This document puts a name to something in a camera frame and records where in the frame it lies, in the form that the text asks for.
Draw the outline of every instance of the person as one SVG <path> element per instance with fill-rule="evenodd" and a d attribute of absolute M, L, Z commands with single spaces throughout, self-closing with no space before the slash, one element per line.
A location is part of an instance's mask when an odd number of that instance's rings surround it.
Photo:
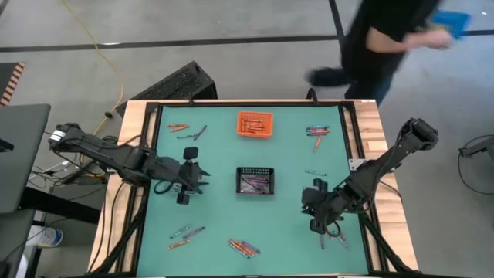
<path fill-rule="evenodd" d="M 363 0 L 342 47 L 342 68 L 313 69 L 312 86 L 350 84 L 346 99 L 374 99 L 379 106 L 408 50 L 442 49 L 453 38 L 444 29 L 418 32 L 439 0 Z"/>

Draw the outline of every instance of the black table frame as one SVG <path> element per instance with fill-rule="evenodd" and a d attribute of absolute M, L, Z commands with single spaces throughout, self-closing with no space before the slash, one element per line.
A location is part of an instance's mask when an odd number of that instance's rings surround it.
<path fill-rule="evenodd" d="M 340 114 L 340 122 L 341 122 L 341 127 L 343 130 L 343 139 L 345 140 L 345 146 L 346 146 L 346 151 L 347 151 L 347 157 L 348 159 L 353 158 L 352 152 L 351 152 L 351 146 L 350 146 L 350 140 L 349 140 L 349 134 L 348 134 L 348 129 L 347 129 L 347 121 L 344 116 L 344 112 L 347 111 L 350 114 L 350 121 L 352 125 L 352 129 L 354 131 L 354 137 L 356 141 L 356 146 L 357 146 L 357 155 L 358 158 L 365 158 L 364 154 L 364 146 L 362 145 L 362 139 L 360 136 L 360 129 L 358 127 L 358 121 L 357 121 L 357 114 L 355 110 L 355 104 L 351 100 L 343 100 L 343 101 L 318 101 L 317 95 L 315 94 L 315 91 L 312 89 L 309 90 L 307 94 L 307 99 L 312 99 L 312 102 L 238 102 L 235 100 L 230 101 L 224 101 L 222 100 L 221 102 L 211 102 L 211 103 L 195 103 L 193 100 L 189 100 L 188 103 L 153 103 L 153 102 L 148 102 L 146 105 L 146 110 L 144 114 L 144 124 L 142 127 L 141 131 L 141 136 L 140 136 L 140 146 L 145 147 L 147 145 L 147 132 L 149 131 L 149 123 L 151 121 L 151 114 L 153 112 L 156 112 L 156 118 L 155 118 L 155 124 L 154 124 L 154 130 L 153 130 L 153 136 L 151 138 L 151 145 L 149 146 L 151 149 L 156 149 L 157 146 L 157 138 L 159 136 L 159 130 L 160 130 L 160 122 L 161 122 L 161 117 L 163 114 L 163 108 L 164 107 L 314 107 L 314 106 L 319 106 L 319 107 L 338 107 L 338 111 Z M 132 211 L 134 210 L 134 206 L 136 205 L 136 197 L 137 197 L 137 189 L 135 187 L 132 187 L 130 190 L 130 195 L 129 195 L 129 200 L 127 203 L 127 210 L 126 210 L 126 215 L 125 215 L 125 220 L 123 224 L 123 230 L 126 230 L 132 221 Z M 149 186 L 144 187 L 144 192 L 142 193 L 142 202 L 147 202 L 149 198 Z M 370 220 L 376 225 L 376 227 L 380 229 L 379 226 L 379 220 L 377 217 L 377 210 L 375 204 L 372 204 L 369 209 L 370 213 Z M 139 256 L 140 256 L 140 247 L 142 243 L 142 236 L 143 236 L 143 231 L 144 231 L 144 223 L 145 223 L 145 217 L 143 222 L 137 227 L 136 231 L 136 238 L 135 238 L 135 243 L 134 243 L 134 250 L 133 250 L 133 255 L 132 255 L 132 260 L 131 260 L 131 265 L 130 265 L 130 271 L 131 272 L 137 272 L 137 264 L 139 261 Z M 367 237 L 366 233 L 366 228 L 364 226 L 364 220 L 363 216 L 359 215 L 359 223 L 360 223 L 360 231 L 362 234 L 362 240 L 364 243 L 364 252 L 365 252 L 365 257 L 367 261 L 367 269 L 369 273 L 374 272 L 375 269 L 373 267 L 372 263 L 372 256 L 371 256 L 371 251 L 369 247 L 369 240 Z M 125 256 L 125 249 L 123 252 L 120 254 L 120 257 L 117 260 L 116 264 L 116 269 L 115 272 L 119 273 L 122 272 L 123 270 L 123 265 L 124 265 L 124 256 Z M 388 265 L 387 265 L 387 260 L 386 257 L 382 251 L 382 249 L 377 246 L 377 251 L 379 255 L 379 260 L 380 260 L 380 266 L 382 271 L 388 271 Z"/>

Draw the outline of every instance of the wooden table frame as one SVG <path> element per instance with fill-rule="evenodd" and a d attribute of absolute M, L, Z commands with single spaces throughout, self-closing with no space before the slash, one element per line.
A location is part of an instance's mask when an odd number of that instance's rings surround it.
<path fill-rule="evenodd" d="M 339 107 L 345 107 L 340 111 L 342 124 L 347 126 L 346 136 L 347 154 L 349 158 L 366 158 L 375 159 L 380 157 L 386 150 L 387 144 L 384 137 L 381 119 L 374 101 L 369 100 L 194 100 L 198 106 L 269 106 L 269 105 L 317 105 L 317 103 L 343 104 Z M 139 138 L 131 142 L 134 145 L 153 146 L 155 142 L 152 139 L 154 132 L 159 128 L 156 125 L 160 119 L 157 119 L 156 108 L 159 104 L 170 106 L 187 106 L 194 105 L 189 100 L 132 100 L 127 103 L 127 110 L 123 118 L 122 128 L 119 136 L 119 144 L 128 141 L 138 134 L 146 134 L 145 142 Z M 398 189 L 396 180 L 393 175 L 385 175 L 381 180 Z M 115 194 L 120 187 L 121 179 L 118 175 L 110 177 L 107 186 L 106 207 L 105 211 L 105 230 L 102 233 L 103 217 L 100 217 L 96 237 L 93 244 L 93 251 L 90 257 L 90 264 L 95 260 L 93 270 L 96 269 L 106 258 L 107 252 L 113 249 L 124 231 L 124 227 L 130 223 L 134 217 L 141 196 L 146 195 L 142 188 L 131 188 L 124 186 L 115 200 Z M 113 211 L 113 228 L 110 235 L 110 220 L 112 219 L 112 204 L 115 201 Z M 404 217 L 404 210 L 401 200 L 395 193 L 387 188 L 378 187 L 375 203 L 370 209 L 370 218 L 374 223 L 379 223 L 381 233 L 388 241 L 393 250 L 401 257 L 405 264 L 412 269 L 417 269 L 417 262 L 414 256 L 414 250 L 411 244 L 408 226 Z M 137 229 L 130 238 L 127 248 L 122 256 L 113 265 L 112 271 L 133 271 L 137 269 L 137 261 L 140 249 L 140 239 L 142 228 Z M 374 239 L 367 231 L 367 237 L 364 237 L 364 245 L 368 246 L 367 265 L 370 270 L 388 270 L 387 260 L 384 254 L 377 248 Z"/>

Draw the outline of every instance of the desk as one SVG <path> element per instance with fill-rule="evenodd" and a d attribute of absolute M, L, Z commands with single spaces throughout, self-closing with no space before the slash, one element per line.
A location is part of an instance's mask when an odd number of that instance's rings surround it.
<path fill-rule="evenodd" d="M 312 100 L 196 100 L 196 103 L 221 103 L 221 102 L 259 102 L 259 103 L 310 103 Z M 163 100 L 162 103 L 187 103 L 186 100 Z M 135 100 L 131 101 L 127 105 L 127 112 L 124 116 L 122 129 L 120 132 L 119 142 L 123 143 L 137 134 L 143 132 L 143 124 L 145 118 L 145 110 L 147 106 L 147 101 L 145 100 Z M 356 122 L 358 122 L 358 127 L 360 133 L 363 153 L 365 158 L 377 158 L 387 150 L 386 140 L 384 138 L 384 133 L 381 126 L 381 120 L 379 118 L 379 113 L 377 112 L 377 106 L 374 102 L 369 101 L 354 101 L 355 114 L 357 115 Z M 148 144 L 151 145 L 152 133 L 155 124 L 155 115 L 151 114 L 150 120 L 148 122 L 149 127 L 147 128 L 147 140 Z M 351 152 L 354 158 L 357 157 L 357 144 L 358 138 L 353 136 L 353 124 L 351 123 L 351 118 L 349 113 L 345 113 L 345 119 L 347 123 L 349 142 L 351 146 Z M 387 175 L 383 178 L 383 181 L 394 186 L 396 188 L 396 181 L 393 175 Z M 113 215 L 113 228 L 112 234 L 110 232 L 110 216 L 111 216 L 111 205 L 115 199 L 115 194 L 120 186 L 120 179 L 118 176 L 113 176 L 110 178 L 110 182 L 107 188 L 107 201 L 106 201 L 106 225 L 105 231 L 102 232 L 102 221 L 103 218 L 100 217 L 100 223 L 98 225 L 98 230 L 96 232 L 95 244 L 93 246 L 93 252 L 91 255 L 90 262 L 92 262 L 96 256 L 100 240 L 103 236 L 103 245 L 100 251 L 100 255 L 96 258 L 95 266 L 99 266 L 103 262 L 104 257 L 107 253 L 107 244 L 109 238 L 110 249 L 117 243 L 118 239 L 122 233 L 122 227 L 124 226 L 127 203 L 130 197 L 130 187 L 126 186 L 120 190 L 117 200 L 115 200 L 115 208 Z M 135 202 L 139 203 L 139 197 L 135 198 Z M 414 257 L 413 248 L 411 245 L 410 236 L 408 233 L 408 227 L 406 219 L 404 217 L 403 208 L 399 197 L 397 197 L 393 192 L 389 192 L 386 188 L 379 187 L 376 196 L 376 206 L 377 206 L 377 217 L 381 226 L 381 231 L 387 241 L 390 243 L 391 247 L 395 252 L 403 259 L 403 261 L 409 265 L 411 268 L 417 268 L 417 263 Z M 137 210 L 137 205 L 134 206 L 134 212 Z M 372 266 L 375 270 L 381 269 L 381 264 L 379 260 L 379 255 L 375 247 L 375 243 L 372 238 L 369 239 L 370 254 L 372 259 Z M 127 245 L 127 251 L 125 252 L 120 263 L 117 264 L 118 270 L 131 270 L 136 266 L 132 265 L 132 258 L 135 256 L 134 252 L 134 237 L 130 239 Z"/>

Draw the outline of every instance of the yellow cable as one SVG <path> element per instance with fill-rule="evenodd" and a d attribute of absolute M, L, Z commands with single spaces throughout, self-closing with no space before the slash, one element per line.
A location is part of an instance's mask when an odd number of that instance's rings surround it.
<path fill-rule="evenodd" d="M 62 0 L 62 3 L 63 3 L 64 6 L 66 6 L 66 8 L 69 10 L 69 12 L 73 15 L 73 17 L 76 19 L 76 21 L 83 27 L 83 29 L 84 29 L 84 31 L 86 31 L 87 35 L 91 38 L 91 41 L 93 42 L 93 45 L 94 45 L 94 49 L 96 50 L 96 52 L 98 53 L 98 55 L 100 55 L 101 58 L 103 58 L 105 61 L 108 62 L 108 64 L 110 64 L 111 68 L 113 69 L 113 71 L 116 73 L 116 75 L 118 77 L 118 80 L 119 80 L 119 83 L 120 83 L 120 97 L 118 98 L 117 103 L 115 103 L 115 105 L 113 106 L 113 108 L 110 110 L 110 113 L 113 113 L 115 111 L 115 109 L 122 102 L 122 99 L 124 98 L 124 82 L 123 82 L 124 79 L 120 75 L 117 66 L 115 66 L 115 64 L 112 61 L 110 61 L 103 54 L 103 52 L 101 51 L 101 49 L 98 47 L 98 43 L 94 39 L 93 34 L 91 34 L 91 31 L 87 28 L 87 26 L 84 24 L 84 22 L 82 20 L 80 20 L 79 16 L 77 16 L 77 14 L 72 10 L 72 8 L 70 7 L 69 3 L 67 3 L 66 0 Z M 96 130 L 93 132 L 93 135 L 96 135 L 96 134 L 98 134 L 98 132 L 100 132 L 101 127 L 107 122 L 107 119 L 108 119 L 107 117 L 104 117 L 101 120 L 100 124 L 98 125 L 98 127 L 96 128 Z M 84 162 L 84 156 L 81 155 L 80 156 L 80 163 L 82 164 L 83 162 Z"/>

